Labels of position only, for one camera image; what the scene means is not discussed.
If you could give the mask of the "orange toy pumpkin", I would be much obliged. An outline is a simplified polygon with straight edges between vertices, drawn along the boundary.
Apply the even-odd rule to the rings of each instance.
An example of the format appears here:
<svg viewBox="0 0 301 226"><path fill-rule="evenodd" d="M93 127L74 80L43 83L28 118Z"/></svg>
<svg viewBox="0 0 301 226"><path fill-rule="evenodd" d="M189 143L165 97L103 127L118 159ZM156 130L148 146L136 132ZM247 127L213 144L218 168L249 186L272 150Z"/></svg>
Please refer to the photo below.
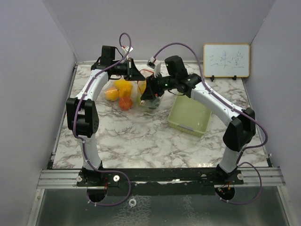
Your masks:
<svg viewBox="0 0 301 226"><path fill-rule="evenodd" d="M121 97L119 99L119 107L123 111L128 111L132 107L132 100L129 97Z"/></svg>

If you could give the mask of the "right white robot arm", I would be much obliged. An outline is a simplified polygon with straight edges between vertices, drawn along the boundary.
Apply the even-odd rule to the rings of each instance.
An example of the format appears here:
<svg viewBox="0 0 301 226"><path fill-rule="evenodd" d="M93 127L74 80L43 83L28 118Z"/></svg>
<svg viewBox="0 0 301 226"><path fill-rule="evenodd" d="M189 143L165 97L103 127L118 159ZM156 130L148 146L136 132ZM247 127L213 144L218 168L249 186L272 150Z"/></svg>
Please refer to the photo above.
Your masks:
<svg viewBox="0 0 301 226"><path fill-rule="evenodd" d="M237 168L243 148L256 134L254 110L243 109L231 103L209 87L199 75L189 74L181 57L168 57L165 65L168 75L162 76L160 63L157 63L154 58L147 62L147 66L152 68L154 73L146 78L146 88L141 100L151 100L162 96L166 90L176 89L203 104L218 116L227 129L223 135L225 150L217 166L216 179L221 184L227 184L233 179L232 172Z"/></svg>

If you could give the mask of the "yellow toy bell pepper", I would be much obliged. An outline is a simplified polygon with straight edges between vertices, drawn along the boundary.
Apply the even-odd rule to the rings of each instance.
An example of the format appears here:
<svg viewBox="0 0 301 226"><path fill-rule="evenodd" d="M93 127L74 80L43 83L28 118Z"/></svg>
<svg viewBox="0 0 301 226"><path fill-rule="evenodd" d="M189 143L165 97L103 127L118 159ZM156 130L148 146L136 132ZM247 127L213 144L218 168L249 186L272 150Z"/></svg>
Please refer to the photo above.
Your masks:
<svg viewBox="0 0 301 226"><path fill-rule="evenodd" d="M131 82L124 79L116 80L114 87L119 91L119 97L130 97L133 85Z"/></svg>

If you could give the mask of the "clear bag orange slider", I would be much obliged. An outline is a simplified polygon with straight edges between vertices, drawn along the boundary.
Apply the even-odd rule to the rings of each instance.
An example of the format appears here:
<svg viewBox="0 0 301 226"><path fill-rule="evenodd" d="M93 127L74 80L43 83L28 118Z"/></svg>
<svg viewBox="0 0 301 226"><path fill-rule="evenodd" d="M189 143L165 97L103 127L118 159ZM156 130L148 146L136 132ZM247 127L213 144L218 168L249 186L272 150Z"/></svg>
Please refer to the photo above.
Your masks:
<svg viewBox="0 0 301 226"><path fill-rule="evenodd" d="M137 102L141 107L150 110L157 109L161 104L163 92L159 88L159 78L161 74L154 74L151 69L143 68L139 71L144 77L144 81L137 82Z"/></svg>

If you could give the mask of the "yellow toy mango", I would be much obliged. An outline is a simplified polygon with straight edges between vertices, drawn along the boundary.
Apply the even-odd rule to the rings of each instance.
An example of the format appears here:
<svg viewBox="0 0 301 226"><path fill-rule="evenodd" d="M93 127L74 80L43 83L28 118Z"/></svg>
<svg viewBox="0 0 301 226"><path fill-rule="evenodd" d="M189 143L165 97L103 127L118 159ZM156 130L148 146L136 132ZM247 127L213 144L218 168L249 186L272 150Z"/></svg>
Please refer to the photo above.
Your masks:
<svg viewBox="0 0 301 226"><path fill-rule="evenodd" d="M119 91L115 87L107 88L105 91L105 99L108 101L116 101L119 97Z"/></svg>

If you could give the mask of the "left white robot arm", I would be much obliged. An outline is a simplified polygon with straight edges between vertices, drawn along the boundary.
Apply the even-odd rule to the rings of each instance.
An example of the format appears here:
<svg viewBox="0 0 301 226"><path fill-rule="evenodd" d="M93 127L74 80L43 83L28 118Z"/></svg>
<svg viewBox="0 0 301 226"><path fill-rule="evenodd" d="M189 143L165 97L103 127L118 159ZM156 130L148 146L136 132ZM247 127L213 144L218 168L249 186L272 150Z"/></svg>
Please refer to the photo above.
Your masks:
<svg viewBox="0 0 301 226"><path fill-rule="evenodd" d="M115 59L115 47L102 46L102 55L91 66L91 74L83 89L76 97L70 97L66 101L68 128L80 143L83 168L90 170L87 179L94 186L100 185L104 179L104 174L99 171L102 168L102 160L98 155L95 138L99 127L95 102L113 75L122 76L126 81L145 80L136 68L133 58L128 57L133 48L121 48L125 55L118 61Z"/></svg>

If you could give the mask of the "clear zip top bag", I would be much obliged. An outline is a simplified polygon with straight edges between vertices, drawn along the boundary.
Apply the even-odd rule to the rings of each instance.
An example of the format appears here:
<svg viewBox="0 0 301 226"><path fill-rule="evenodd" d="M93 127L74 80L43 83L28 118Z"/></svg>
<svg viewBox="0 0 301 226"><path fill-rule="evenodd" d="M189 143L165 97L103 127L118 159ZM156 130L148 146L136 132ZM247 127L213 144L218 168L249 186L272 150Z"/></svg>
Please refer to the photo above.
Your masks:
<svg viewBox="0 0 301 226"><path fill-rule="evenodd" d="M134 85L125 79L115 80L104 91L104 98L110 102L118 102L122 111L128 111L133 106L132 91Z"/></svg>

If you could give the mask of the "pale green plastic basket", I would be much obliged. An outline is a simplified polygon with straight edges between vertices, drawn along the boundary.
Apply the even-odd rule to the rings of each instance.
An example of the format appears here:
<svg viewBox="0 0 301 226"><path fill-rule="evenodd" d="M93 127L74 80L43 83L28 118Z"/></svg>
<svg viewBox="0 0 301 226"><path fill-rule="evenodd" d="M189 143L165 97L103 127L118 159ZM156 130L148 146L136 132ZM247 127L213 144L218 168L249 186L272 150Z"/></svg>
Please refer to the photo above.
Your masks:
<svg viewBox="0 0 301 226"><path fill-rule="evenodd" d="M177 96L168 116L171 128L202 137L206 134L212 111L187 96Z"/></svg>

